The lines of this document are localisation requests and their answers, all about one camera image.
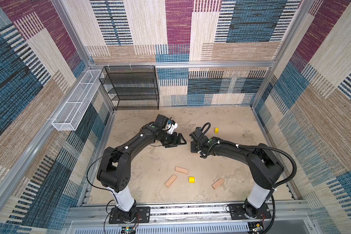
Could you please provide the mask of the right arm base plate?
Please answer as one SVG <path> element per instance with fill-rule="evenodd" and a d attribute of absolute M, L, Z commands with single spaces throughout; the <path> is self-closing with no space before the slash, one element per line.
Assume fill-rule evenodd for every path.
<path fill-rule="evenodd" d="M 260 208 L 253 208 L 250 204 L 243 202 L 231 203 L 225 207 L 225 210 L 230 214 L 232 220 L 244 219 L 271 219 L 272 214 L 267 203 L 264 203 Z"/>

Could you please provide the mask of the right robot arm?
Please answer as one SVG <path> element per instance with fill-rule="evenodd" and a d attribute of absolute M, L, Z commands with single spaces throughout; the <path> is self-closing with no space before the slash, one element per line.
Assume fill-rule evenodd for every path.
<path fill-rule="evenodd" d="M 245 216 L 257 218 L 265 201 L 273 194 L 276 183 L 284 167 L 267 145 L 243 146 L 219 137 L 208 138 L 200 127 L 189 134 L 193 143 L 191 151 L 201 153 L 205 159 L 209 155 L 227 157 L 248 165 L 254 180 L 253 188 L 244 202 Z"/>

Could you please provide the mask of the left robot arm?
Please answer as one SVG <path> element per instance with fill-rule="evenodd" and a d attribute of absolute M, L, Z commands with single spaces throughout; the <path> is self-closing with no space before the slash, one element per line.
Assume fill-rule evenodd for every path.
<path fill-rule="evenodd" d="M 138 217 L 137 204 L 128 187 L 131 162 L 138 153 L 156 141 L 165 148 L 186 145 L 187 141 L 181 133 L 175 132 L 176 128 L 177 123 L 174 120 L 158 115 L 155 121 L 142 126 L 139 133 L 126 143 L 104 150 L 97 170 L 97 180 L 116 200 L 116 207 L 112 209 L 113 217 L 124 222 Z"/>

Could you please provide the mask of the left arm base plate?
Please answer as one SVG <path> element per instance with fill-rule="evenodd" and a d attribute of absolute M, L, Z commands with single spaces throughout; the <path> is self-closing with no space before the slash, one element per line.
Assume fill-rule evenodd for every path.
<path fill-rule="evenodd" d="M 128 212 L 120 210 L 118 207 L 112 208 L 109 216 L 109 224 L 134 224 L 136 222 L 149 223 L 151 208 L 149 206 L 134 206 Z"/>

